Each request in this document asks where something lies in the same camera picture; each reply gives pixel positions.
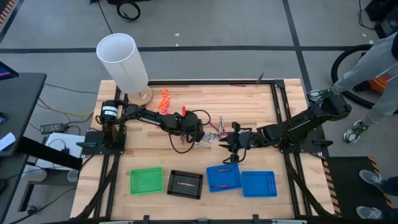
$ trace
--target green plastic bin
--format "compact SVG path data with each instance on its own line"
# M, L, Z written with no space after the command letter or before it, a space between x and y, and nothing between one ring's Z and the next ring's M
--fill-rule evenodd
M130 171L130 194L150 194L163 191L163 168L151 167Z

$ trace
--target blue plastic bin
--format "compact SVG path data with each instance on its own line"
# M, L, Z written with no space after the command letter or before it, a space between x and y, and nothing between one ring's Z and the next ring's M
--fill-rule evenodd
M217 170L231 169L224 172L217 172ZM237 164L227 164L222 166L207 167L207 181L210 192L221 192L225 190L240 189L242 187L241 174ZM227 185L228 188L213 187L215 185Z
M245 197L276 197L273 171L243 171L242 188Z

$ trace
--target shoe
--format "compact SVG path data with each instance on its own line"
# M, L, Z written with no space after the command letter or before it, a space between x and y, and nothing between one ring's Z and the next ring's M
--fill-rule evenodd
M308 93L308 99L311 101L317 101L320 98L333 96L334 93L331 88L327 88L326 90L312 90Z
M368 126L363 124L362 120L357 120L353 128L349 129L346 131L343 135L344 141L347 143L353 144L358 142L358 140L361 139L362 133L364 133L366 130L368 130Z
M359 176L368 184L377 187L379 190L383 191L382 186L385 180L381 178L380 175L374 174L368 170L361 170Z
M383 213L377 208L359 206L356 208L356 213L359 217L365 219L382 220Z

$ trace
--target wooden tabletop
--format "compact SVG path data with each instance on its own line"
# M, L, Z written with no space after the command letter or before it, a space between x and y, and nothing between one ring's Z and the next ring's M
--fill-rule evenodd
M303 88L299 79L285 80L287 96L292 116L305 110ZM170 113L187 110L206 110L211 115L211 122L218 124L223 117L227 131L232 131L233 121L243 128L256 128L276 123L275 109L270 85L247 85L238 87L231 85L174 85L152 86L154 92L153 105L157 105L162 97L161 88L168 88L171 95ZM94 115L100 114L104 100L114 98L116 85L114 81L102 81ZM282 97L278 90L280 105ZM205 123L207 115L197 115ZM290 198L287 173L283 155L273 147L257 148L248 151L246 159L239 164L239 170L272 170L277 184L276 198L246 198L242 189L210 193L206 168L222 164L222 160L230 153L218 146L215 140L207 149L195 145L186 154L177 154L170 145L166 132L154 125L141 121L128 121L126 150L120 158L116 190L113 202L112 220L142 220L150 215L152 220L190 220L207 219L252 219L253 214L260 218L293 218L292 201ZM91 127L101 129L93 120ZM204 131L216 132L211 126ZM172 136L173 142L180 151L187 149L182 145L180 137ZM320 159L309 154L302 154L303 171L307 187L323 207L334 213ZM78 215L92 198L98 188L103 156L95 156L80 172L71 217ZM163 167L164 191L147 195L130 195L130 170L144 167ZM176 197L166 194L172 169L203 174L203 190L200 200ZM297 190L300 210L304 214L301 193ZM103 197L101 214L104 215L108 193Z

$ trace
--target concrete floor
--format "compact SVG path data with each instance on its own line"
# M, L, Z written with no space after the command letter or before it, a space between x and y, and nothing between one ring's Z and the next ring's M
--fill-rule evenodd
M369 1L363 0L362 6ZM151 79L256 78L264 72L264 78L301 78L308 91L311 87L331 86L331 65L341 52L321 51L322 47L338 48L377 40L375 32L358 25L359 8L355 0L151 0L138 3L142 14L133 23L122 21L115 6L104 0L100 3L105 17L98 4L88 4L88 1L20 1L11 26L3 31L0 61L18 72L44 72L48 75L46 82L50 84L98 91L100 80L111 77L97 59L94 48L111 31L123 32L132 35L139 47L155 49L175 47L176 44L180 47L240 46L196 51L173 48L165 52L148 52L143 48L142 59ZM286 12L291 13L291 21ZM371 24L365 14L363 21ZM248 46L269 48L245 50ZM319 48L302 52L300 46ZM24 49L28 53L2 54L5 49L11 52ZM49 53L48 49L56 49L53 52L59 53ZM349 58L340 72L347 71L355 60L355 57ZM93 109L96 96L45 86L41 98L54 108L87 113ZM335 142L329 148L330 155L373 156L384 177L398 175L395 147L398 140L392 131L398 126L398 117L393 116L371 128L361 142L347 145L342 140L343 133L349 124L363 118L368 111L354 103L351 106L353 112L346 120L323 125L326 138ZM83 119L72 117L72 120ZM39 107L30 120L35 126L66 121L64 115ZM82 134L89 125L89 122L79 124ZM37 141L43 138L30 126L25 136ZM38 187L35 192L41 196L32 197L30 204L44 205L65 189ZM65 220L70 213L72 195L73 192L69 192L57 203L22 223ZM18 197L13 201L5 223L24 215L15 212L17 200Z

